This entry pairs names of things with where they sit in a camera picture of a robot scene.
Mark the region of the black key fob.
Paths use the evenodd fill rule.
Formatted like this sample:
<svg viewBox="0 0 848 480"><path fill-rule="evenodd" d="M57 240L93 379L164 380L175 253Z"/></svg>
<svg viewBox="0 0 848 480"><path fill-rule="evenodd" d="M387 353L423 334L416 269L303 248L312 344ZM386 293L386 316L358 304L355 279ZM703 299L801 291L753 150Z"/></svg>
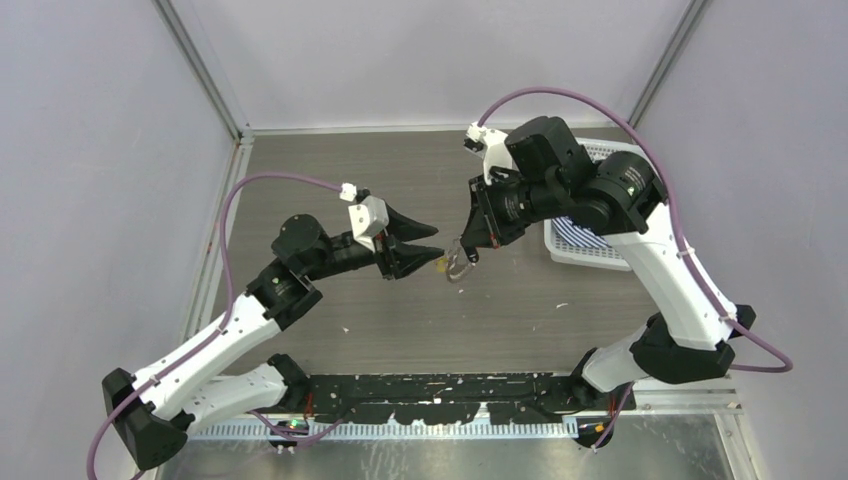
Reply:
<svg viewBox="0 0 848 480"><path fill-rule="evenodd" d="M479 261L479 253L475 247L464 247L463 251L470 264L476 264Z"/></svg>

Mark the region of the metal spring coil keyring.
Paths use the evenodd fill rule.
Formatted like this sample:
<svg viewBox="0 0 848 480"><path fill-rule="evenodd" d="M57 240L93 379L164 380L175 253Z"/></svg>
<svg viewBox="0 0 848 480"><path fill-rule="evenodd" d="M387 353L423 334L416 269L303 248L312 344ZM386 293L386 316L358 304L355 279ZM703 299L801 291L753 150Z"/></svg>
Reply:
<svg viewBox="0 0 848 480"><path fill-rule="evenodd" d="M451 284L457 284L464 280L475 266L476 264L468 258L460 239L455 238L450 248L445 252L444 274L446 280Z"/></svg>

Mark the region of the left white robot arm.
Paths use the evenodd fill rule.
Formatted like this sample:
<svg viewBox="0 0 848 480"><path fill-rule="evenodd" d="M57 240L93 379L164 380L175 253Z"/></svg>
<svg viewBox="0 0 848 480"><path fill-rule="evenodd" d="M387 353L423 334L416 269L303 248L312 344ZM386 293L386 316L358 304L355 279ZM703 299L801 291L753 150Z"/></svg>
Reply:
<svg viewBox="0 0 848 480"><path fill-rule="evenodd" d="M444 253L419 243L437 227L377 197L349 206L348 216L350 230L336 236L312 215L290 217L271 244L272 262L221 316L147 367L117 368L103 378L110 423L139 470L166 463L190 435L214 423L271 406L293 414L305 405L306 376L286 355L221 382L214 378L304 317L323 297L315 281L369 266L399 280Z"/></svg>

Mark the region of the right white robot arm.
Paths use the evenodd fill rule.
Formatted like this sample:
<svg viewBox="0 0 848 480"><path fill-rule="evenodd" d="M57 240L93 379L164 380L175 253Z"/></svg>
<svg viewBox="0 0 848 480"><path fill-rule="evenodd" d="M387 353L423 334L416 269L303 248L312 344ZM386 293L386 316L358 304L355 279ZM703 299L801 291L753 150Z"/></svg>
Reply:
<svg viewBox="0 0 848 480"><path fill-rule="evenodd" d="M470 212L459 238L469 263L483 249L513 243L533 224L567 218L613 248L657 306L634 334L579 362L570 385L577 406L596 410L612 390L644 378L679 385L728 372L735 358L732 321L750 325L754 311L723 298L701 272L673 229L670 193L642 154L594 156L555 116L508 133L472 124L464 145L483 163L468 183Z"/></svg>

